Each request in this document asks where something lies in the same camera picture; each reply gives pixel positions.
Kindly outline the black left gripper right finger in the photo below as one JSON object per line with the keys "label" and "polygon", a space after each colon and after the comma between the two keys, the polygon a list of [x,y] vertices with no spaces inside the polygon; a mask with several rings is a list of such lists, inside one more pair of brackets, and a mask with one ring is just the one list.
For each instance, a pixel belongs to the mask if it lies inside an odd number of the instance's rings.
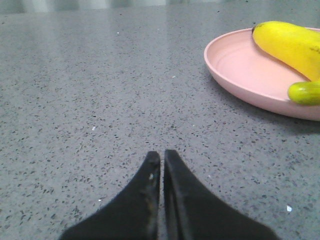
{"label": "black left gripper right finger", "polygon": [[164,155],[164,204],[170,240],[277,240],[267,226],[211,193],[176,150]]}

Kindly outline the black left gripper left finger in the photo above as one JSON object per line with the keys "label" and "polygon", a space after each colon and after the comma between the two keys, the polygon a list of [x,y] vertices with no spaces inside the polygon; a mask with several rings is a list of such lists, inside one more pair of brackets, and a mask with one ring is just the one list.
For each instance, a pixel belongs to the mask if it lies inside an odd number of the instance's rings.
{"label": "black left gripper left finger", "polygon": [[126,187],[106,206],[67,229],[61,240],[155,240],[158,237],[160,156],[149,151]]}

